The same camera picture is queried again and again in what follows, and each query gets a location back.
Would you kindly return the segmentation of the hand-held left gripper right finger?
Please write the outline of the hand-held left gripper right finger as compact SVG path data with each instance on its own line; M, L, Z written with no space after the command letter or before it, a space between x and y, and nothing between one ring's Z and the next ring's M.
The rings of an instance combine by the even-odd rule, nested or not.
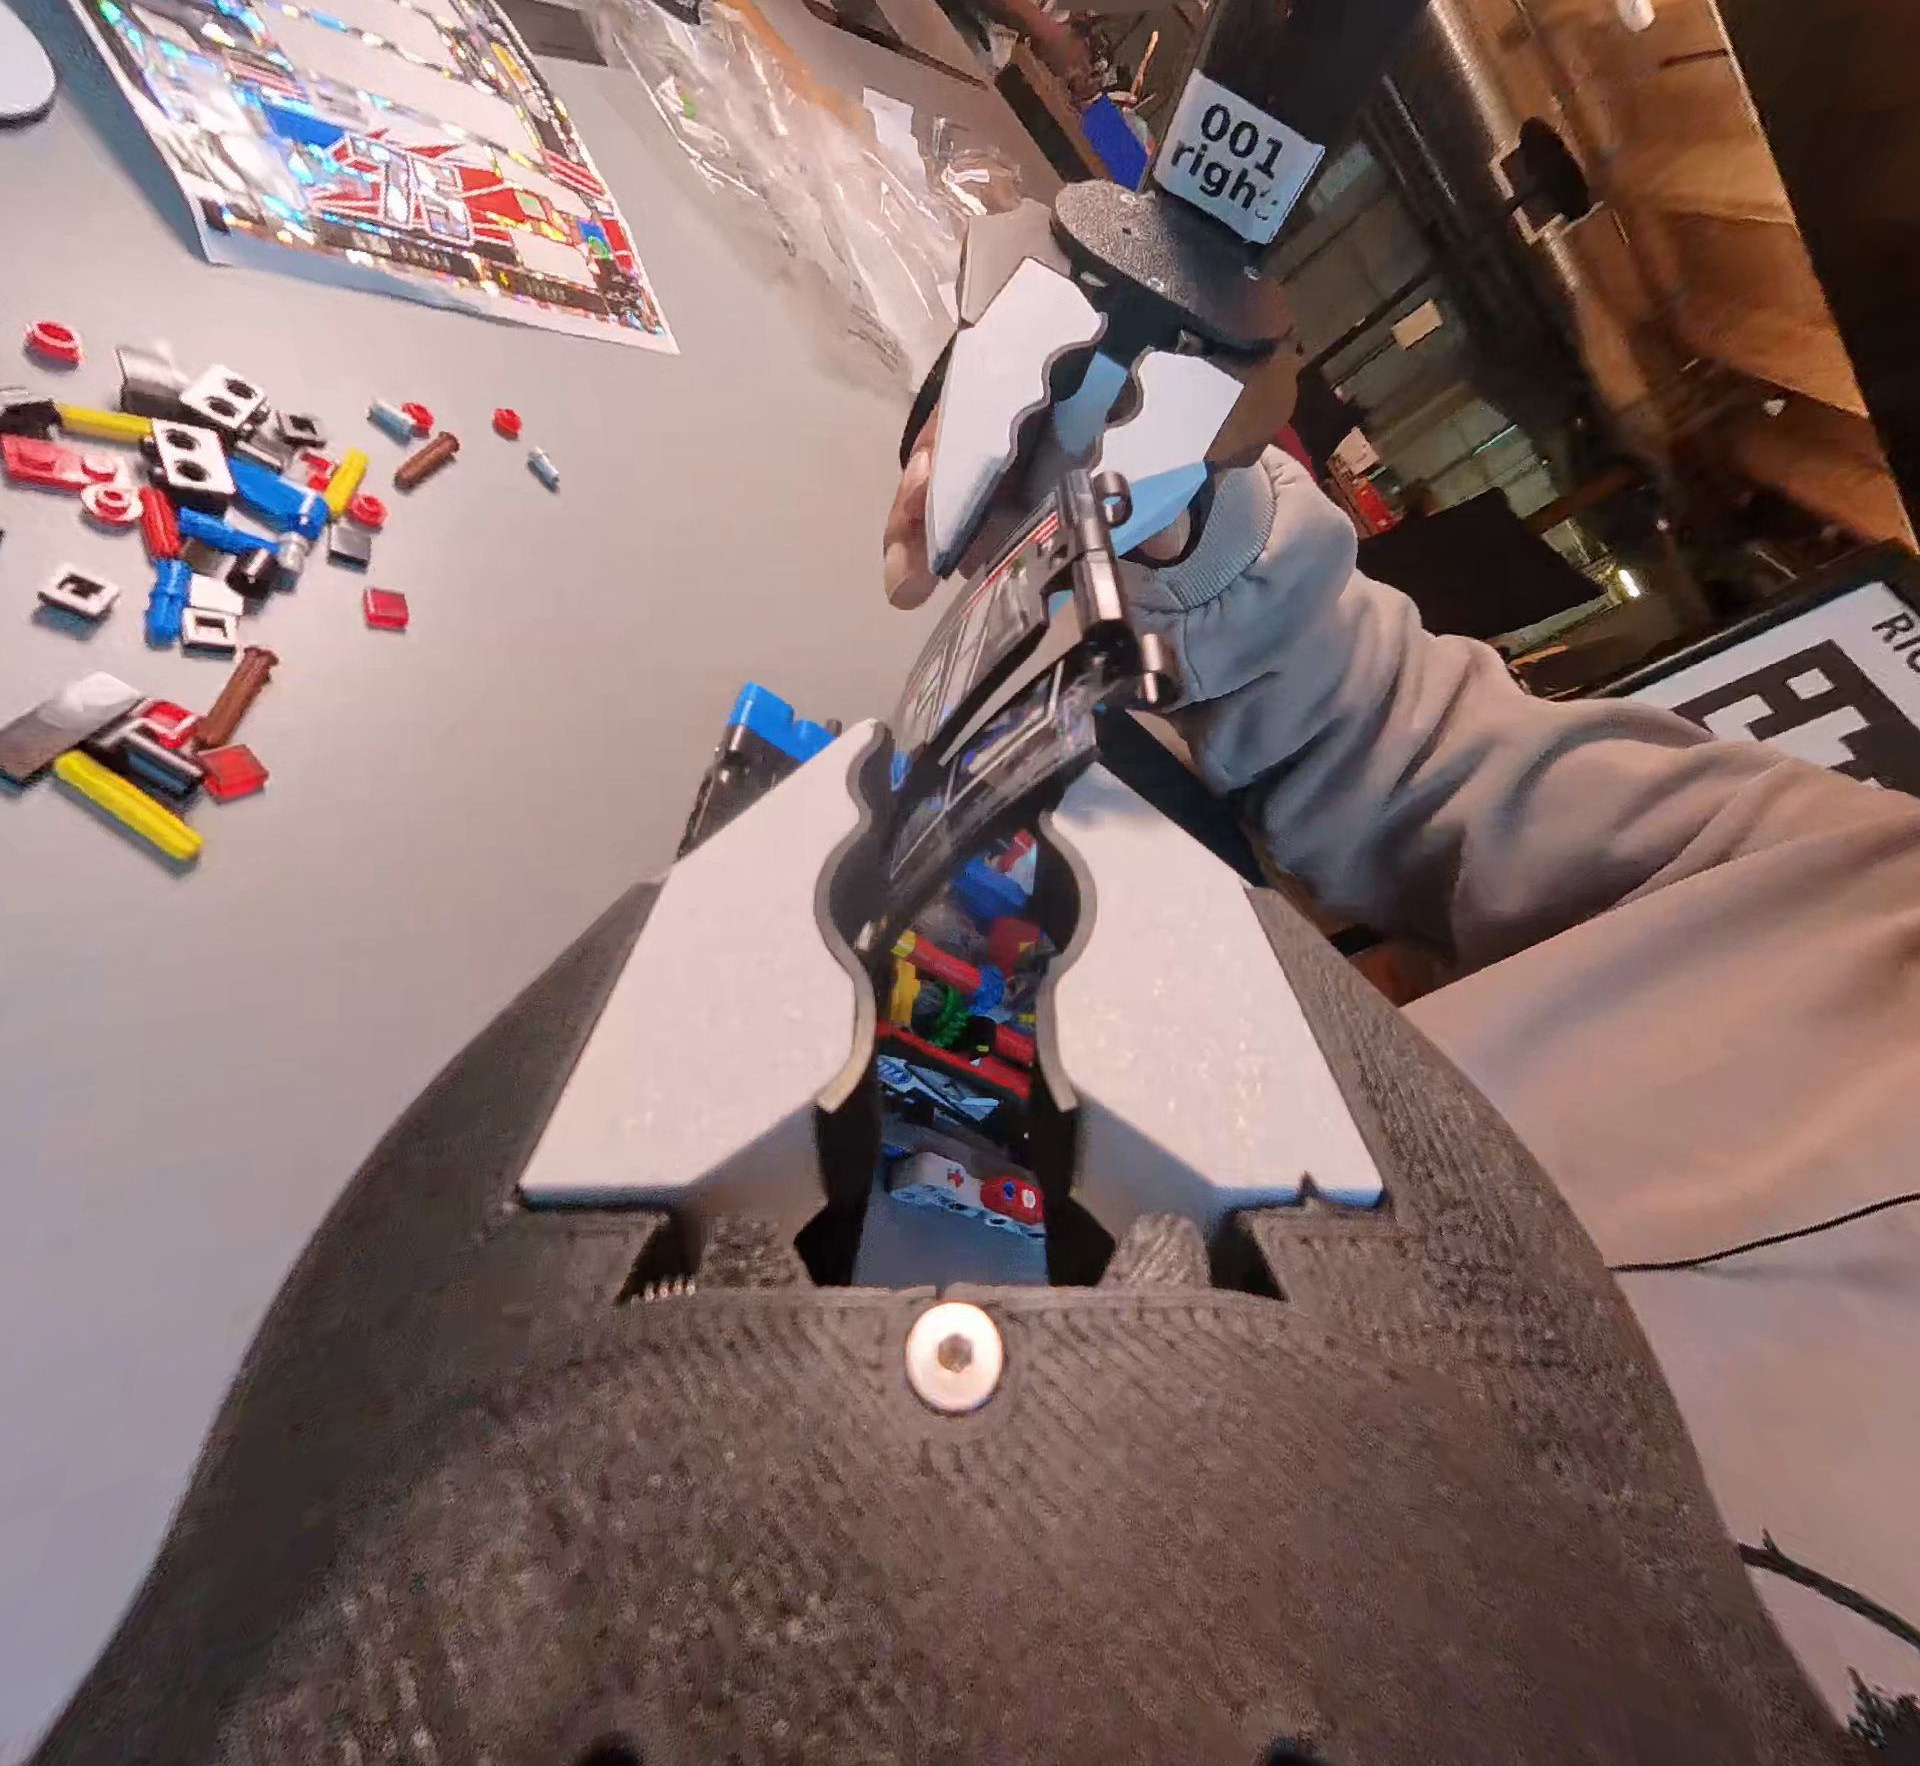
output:
M1287 974L1284 905L1102 766L1042 849L1049 1281L1281 1285L1266 1241L1384 1239L1388 1175Z

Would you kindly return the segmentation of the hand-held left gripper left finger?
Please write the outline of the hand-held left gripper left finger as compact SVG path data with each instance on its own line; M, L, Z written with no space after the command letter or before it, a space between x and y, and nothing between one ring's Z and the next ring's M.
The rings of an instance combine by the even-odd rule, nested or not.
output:
M530 1211L663 1211L795 1239L827 1205L818 1115L855 1096L874 996L832 918L872 832L867 719L666 875L523 1175Z

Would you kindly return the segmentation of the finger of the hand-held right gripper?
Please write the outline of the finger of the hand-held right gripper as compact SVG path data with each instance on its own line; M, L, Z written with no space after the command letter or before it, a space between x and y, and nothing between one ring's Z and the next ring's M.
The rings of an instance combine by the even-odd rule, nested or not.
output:
M1199 356L1095 352L1083 379L1083 550L1130 553L1172 527L1209 477L1209 444L1241 381Z
M958 333L925 477L925 563L953 577L1019 471L1020 439L1097 351L1106 316L1069 273L1024 259Z

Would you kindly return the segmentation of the lego race car model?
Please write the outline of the lego race car model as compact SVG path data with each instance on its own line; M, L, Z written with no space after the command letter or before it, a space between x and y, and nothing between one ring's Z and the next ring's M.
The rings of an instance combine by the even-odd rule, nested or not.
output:
M829 1205L788 1241L675 1218L700 1272L852 1281L874 1181L900 1212L1049 1262L1037 996L1060 920L1004 855L1092 768L1102 715L1168 683L1119 553L1083 550L1087 485L1073 472L968 578L904 692L890 755L864 771L872 832L829 891L874 1033L855 1096L818 1115ZM748 776L726 750L679 858L762 796L746 801Z

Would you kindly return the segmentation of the person's right forearm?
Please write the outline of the person's right forearm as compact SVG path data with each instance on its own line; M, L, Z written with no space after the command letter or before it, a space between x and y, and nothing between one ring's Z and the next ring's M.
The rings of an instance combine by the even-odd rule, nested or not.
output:
M1630 699L1532 697L1367 578L1281 451L1216 482L1183 548L1146 543L1127 589L1179 666L1172 729L1266 858L1460 967L1698 880L1812 914L1918 890L1913 796Z

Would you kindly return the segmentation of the pile of small lego pieces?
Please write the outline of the pile of small lego pieces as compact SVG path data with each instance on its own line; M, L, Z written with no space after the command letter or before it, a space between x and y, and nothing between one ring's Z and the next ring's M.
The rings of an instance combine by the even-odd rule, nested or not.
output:
M450 697L508 715L530 666L527 556L481 530L490 451L430 405L391 458L332 454L245 372L122 352L122 408L50 372L4 389L4 806L64 796L189 878L209 814L272 789L258 730L289 705L351 735L450 735Z

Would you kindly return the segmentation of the blue storage bin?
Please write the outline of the blue storage bin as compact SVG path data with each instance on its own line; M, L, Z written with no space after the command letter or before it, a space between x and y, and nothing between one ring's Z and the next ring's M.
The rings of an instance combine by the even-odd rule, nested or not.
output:
M1112 94L1102 94L1079 118L1080 134L1105 176L1138 193L1149 171L1149 128L1138 121L1135 108L1120 105Z

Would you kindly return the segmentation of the heap of clear plastic bags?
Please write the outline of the heap of clear plastic bags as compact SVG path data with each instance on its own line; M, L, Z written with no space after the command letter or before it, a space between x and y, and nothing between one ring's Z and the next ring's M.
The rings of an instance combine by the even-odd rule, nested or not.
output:
M852 342L847 363L921 381L958 326L968 223L1029 193L1016 157L890 90L832 84L756 0L693 24L653 0L573 4L756 267Z

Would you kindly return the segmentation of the holographic sticker sheet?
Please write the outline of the holographic sticker sheet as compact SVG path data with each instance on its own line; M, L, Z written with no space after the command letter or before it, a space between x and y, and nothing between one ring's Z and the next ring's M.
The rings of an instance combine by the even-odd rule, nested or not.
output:
M675 356L635 229L496 0L66 0L202 252Z

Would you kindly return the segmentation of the white book stand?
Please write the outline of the white book stand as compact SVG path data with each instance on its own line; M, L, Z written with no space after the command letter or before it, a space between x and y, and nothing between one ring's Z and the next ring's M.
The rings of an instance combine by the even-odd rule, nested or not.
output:
M57 103L57 70L20 11L0 4L0 124L18 128L39 124Z

